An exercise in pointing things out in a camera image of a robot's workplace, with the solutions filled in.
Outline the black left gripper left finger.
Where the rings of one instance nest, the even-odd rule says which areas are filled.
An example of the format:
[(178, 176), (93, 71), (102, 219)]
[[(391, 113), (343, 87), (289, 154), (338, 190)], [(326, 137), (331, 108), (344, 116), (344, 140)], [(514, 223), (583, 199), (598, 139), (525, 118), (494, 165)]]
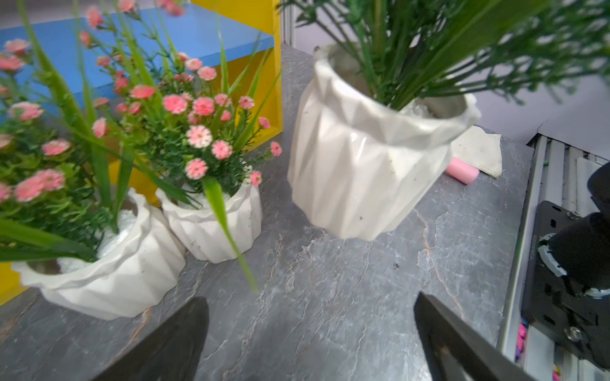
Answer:
[(207, 339), (207, 300), (189, 300), (96, 380), (193, 380)]

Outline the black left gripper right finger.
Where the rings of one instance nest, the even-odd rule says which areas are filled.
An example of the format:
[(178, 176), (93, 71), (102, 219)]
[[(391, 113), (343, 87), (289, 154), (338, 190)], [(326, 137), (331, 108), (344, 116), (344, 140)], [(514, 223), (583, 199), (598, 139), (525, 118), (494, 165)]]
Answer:
[(530, 380), (435, 296), (418, 294), (416, 327), (433, 380)]

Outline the pink flower pot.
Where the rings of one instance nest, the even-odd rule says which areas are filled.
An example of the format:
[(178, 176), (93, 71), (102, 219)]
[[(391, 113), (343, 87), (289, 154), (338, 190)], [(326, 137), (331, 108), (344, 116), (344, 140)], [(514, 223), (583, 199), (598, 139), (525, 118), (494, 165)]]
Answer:
[(76, 95), (24, 2), (1, 54), (1, 260), (49, 302), (103, 320), (156, 306), (184, 270), (162, 212), (130, 187), (138, 162), (87, 77)]
[(179, 51), (134, 1), (89, 6), (84, 20), (79, 39), (100, 53), (122, 98), (119, 141), (159, 183), (173, 233), (195, 258), (236, 260), (251, 276), (244, 255), (261, 232), (259, 166), (282, 153), (277, 142), (249, 151), (273, 126), (263, 110), (276, 82), (261, 81), (270, 50), (256, 44), (232, 76), (226, 56), (210, 66)]

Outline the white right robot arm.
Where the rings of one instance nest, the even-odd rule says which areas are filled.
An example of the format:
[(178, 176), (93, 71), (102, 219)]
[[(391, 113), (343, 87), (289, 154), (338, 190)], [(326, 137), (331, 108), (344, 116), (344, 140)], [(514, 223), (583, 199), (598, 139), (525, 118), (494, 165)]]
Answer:
[(536, 211), (523, 315), (537, 330), (609, 369), (609, 166), (587, 182), (584, 217), (543, 201)]

